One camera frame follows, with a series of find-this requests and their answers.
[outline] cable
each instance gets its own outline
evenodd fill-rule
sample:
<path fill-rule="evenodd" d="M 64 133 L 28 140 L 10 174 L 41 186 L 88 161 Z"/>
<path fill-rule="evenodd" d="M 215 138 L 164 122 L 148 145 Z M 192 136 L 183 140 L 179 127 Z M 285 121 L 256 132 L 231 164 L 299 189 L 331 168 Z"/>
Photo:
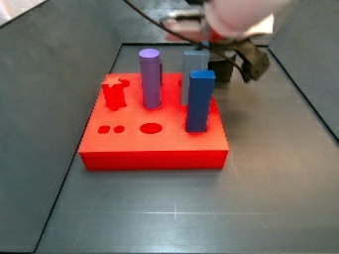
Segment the cable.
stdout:
<path fill-rule="evenodd" d="M 164 26 L 161 26 L 160 23 L 157 23 L 149 16 L 146 16 L 142 11 L 128 1 L 128 0 L 122 0 L 122 2 L 133 9 L 134 12 L 137 12 L 144 19 L 146 19 L 156 27 L 158 27 L 161 30 L 164 30 L 166 33 L 172 34 L 174 37 L 180 38 L 183 41 L 187 41 L 189 44 L 197 46 L 200 49 L 205 49 L 209 50 L 211 52 L 213 52 L 219 57 L 221 57 L 224 60 L 229 61 L 232 63 L 232 65 L 235 66 L 235 68 L 239 70 L 241 76 L 247 76 L 247 74 L 244 73 L 243 69 L 240 68 L 240 66 L 237 65 L 237 63 L 228 58 L 225 55 L 223 55 L 220 52 L 212 50 L 208 46 L 205 46 L 203 43 L 195 42 L 192 41 L 189 38 L 184 37 L 183 35 L 180 35 L 179 33 L 173 32 L 172 30 L 169 30 L 168 28 L 165 28 Z"/>

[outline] red block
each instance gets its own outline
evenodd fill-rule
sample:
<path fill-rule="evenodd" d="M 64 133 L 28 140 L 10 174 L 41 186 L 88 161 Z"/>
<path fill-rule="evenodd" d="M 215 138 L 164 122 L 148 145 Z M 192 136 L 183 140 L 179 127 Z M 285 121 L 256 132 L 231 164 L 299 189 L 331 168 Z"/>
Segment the red block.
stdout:
<path fill-rule="evenodd" d="M 215 99 L 208 131 L 185 132 L 187 106 L 180 105 L 180 73 L 162 74 L 161 105 L 142 106 L 138 73 L 109 74 L 102 84 L 117 78 L 126 106 L 113 111 L 105 106 L 102 91 L 92 110 L 78 149 L 88 170 L 221 169 L 229 147 Z"/>
<path fill-rule="evenodd" d="M 102 83 L 100 85 L 102 90 L 102 96 L 105 100 L 105 106 L 110 110 L 117 110 L 120 107 L 125 107 L 122 88 L 129 85 L 128 80 L 118 79 L 110 83 Z"/>

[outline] circular hole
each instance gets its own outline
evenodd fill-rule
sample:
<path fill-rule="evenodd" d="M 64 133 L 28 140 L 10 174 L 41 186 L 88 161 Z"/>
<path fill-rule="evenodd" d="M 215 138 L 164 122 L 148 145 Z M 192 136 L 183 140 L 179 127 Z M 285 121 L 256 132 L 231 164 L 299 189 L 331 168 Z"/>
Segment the circular hole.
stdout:
<path fill-rule="evenodd" d="M 124 131 L 124 127 L 121 125 L 113 127 L 114 133 L 121 133 Z"/>
<path fill-rule="evenodd" d="M 140 127 L 140 131 L 145 134 L 154 134 L 162 130 L 162 126 L 157 123 L 145 123 Z"/>

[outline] purple cylinder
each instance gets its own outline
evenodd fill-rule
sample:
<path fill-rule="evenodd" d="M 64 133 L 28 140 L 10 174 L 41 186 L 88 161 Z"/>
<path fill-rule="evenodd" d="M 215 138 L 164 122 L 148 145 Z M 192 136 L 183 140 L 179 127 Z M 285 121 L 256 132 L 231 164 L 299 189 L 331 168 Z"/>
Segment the purple cylinder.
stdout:
<path fill-rule="evenodd" d="M 160 94 L 160 53 L 153 49 L 138 52 L 142 85 L 142 105 L 154 109 L 161 104 Z"/>

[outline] blue rectangular block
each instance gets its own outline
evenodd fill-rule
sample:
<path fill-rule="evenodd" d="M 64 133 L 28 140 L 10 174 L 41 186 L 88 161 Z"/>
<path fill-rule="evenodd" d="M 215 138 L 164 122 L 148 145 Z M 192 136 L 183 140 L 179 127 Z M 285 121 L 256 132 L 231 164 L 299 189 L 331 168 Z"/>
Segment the blue rectangular block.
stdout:
<path fill-rule="evenodd" d="M 191 70 L 208 69 L 209 51 L 185 51 L 183 62 L 181 105 L 188 103 Z"/>
<path fill-rule="evenodd" d="M 192 70 L 189 80 L 185 131 L 205 132 L 216 75 L 212 70 Z"/>

